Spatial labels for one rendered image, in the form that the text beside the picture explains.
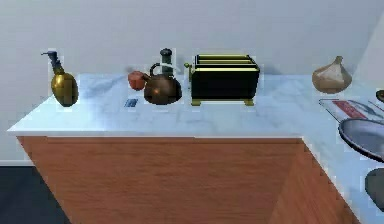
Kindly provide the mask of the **grey frying pan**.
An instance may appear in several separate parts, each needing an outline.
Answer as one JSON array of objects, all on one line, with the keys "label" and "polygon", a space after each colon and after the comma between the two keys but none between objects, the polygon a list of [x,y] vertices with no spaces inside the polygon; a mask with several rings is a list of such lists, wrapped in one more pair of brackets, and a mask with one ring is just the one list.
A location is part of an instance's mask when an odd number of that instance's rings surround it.
[{"label": "grey frying pan", "polygon": [[340,137],[355,151],[384,163],[384,122],[350,118],[338,125]]}]

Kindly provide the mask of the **copper brown kettle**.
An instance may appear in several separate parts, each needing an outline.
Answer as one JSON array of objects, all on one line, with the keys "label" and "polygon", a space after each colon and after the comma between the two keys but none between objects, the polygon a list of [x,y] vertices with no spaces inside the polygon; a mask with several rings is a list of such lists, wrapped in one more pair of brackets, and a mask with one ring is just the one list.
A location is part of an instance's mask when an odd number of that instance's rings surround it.
[{"label": "copper brown kettle", "polygon": [[155,63],[151,66],[149,74],[143,75],[146,82],[144,99],[155,105],[169,105],[181,99],[182,89],[180,82],[173,75],[154,73],[161,65],[171,68],[169,64]]}]

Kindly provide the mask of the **beige onion shaped vase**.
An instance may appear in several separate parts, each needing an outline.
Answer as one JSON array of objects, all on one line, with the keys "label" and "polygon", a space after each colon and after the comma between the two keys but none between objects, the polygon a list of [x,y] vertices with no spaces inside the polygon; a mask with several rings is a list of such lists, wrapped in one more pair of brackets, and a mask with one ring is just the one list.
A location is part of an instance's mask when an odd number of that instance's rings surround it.
[{"label": "beige onion shaped vase", "polygon": [[320,92],[336,94],[344,91],[352,83],[352,76],[342,65],[343,57],[337,56],[326,66],[316,69],[312,74],[312,84]]}]

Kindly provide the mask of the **brown wooden kitchen counter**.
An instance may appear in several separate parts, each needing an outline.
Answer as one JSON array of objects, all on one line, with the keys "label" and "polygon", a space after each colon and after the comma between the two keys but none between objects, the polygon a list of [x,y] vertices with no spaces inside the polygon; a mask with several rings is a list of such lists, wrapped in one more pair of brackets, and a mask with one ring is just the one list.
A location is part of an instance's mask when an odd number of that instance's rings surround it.
[{"label": "brown wooden kitchen counter", "polygon": [[384,224],[374,161],[340,138],[307,75],[265,75],[255,102],[139,101],[123,75],[82,74],[15,135],[72,224]]}]

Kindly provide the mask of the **black and gold toaster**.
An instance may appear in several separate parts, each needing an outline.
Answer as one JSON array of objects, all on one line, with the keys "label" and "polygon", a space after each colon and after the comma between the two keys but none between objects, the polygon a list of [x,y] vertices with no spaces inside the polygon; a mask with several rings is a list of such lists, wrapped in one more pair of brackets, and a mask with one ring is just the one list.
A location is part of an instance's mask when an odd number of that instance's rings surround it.
[{"label": "black and gold toaster", "polygon": [[260,68],[246,54],[198,54],[185,63],[189,72],[191,105],[203,101],[243,101],[253,106]]}]

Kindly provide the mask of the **gold soap dispenser bottle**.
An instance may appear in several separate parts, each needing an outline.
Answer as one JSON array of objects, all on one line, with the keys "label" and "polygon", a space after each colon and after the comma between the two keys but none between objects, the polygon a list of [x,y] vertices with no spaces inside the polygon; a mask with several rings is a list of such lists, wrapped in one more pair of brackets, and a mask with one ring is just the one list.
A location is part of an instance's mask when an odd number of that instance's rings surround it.
[{"label": "gold soap dispenser bottle", "polygon": [[63,107],[73,106],[79,97],[75,77],[64,70],[56,51],[47,51],[44,55],[49,57],[54,73],[51,79],[51,91],[55,99]]}]

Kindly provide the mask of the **red apple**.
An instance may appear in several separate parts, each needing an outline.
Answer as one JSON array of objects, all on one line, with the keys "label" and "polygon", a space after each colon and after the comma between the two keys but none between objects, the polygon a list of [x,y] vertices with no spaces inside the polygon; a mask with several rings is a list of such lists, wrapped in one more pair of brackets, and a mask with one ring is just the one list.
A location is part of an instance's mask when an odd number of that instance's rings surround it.
[{"label": "red apple", "polygon": [[128,82],[133,90],[140,91],[145,88],[145,80],[143,73],[140,71],[133,71],[128,74]]}]

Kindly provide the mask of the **dark grey round dish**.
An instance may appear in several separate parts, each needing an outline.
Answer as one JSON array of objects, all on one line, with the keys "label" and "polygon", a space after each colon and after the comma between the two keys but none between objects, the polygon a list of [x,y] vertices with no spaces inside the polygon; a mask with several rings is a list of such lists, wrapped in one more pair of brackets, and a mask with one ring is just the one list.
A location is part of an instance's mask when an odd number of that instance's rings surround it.
[{"label": "dark grey round dish", "polygon": [[366,175],[365,191],[378,209],[384,212],[384,168],[373,169]]}]

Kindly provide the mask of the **dark pepper mill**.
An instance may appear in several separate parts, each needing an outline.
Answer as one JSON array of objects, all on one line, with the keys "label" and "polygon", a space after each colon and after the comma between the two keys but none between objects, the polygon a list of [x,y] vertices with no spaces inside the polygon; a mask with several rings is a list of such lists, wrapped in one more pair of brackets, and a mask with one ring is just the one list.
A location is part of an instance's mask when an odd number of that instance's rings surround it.
[{"label": "dark pepper mill", "polygon": [[162,66],[162,73],[167,75],[173,74],[172,65],[172,50],[169,48],[164,48],[160,51]]}]

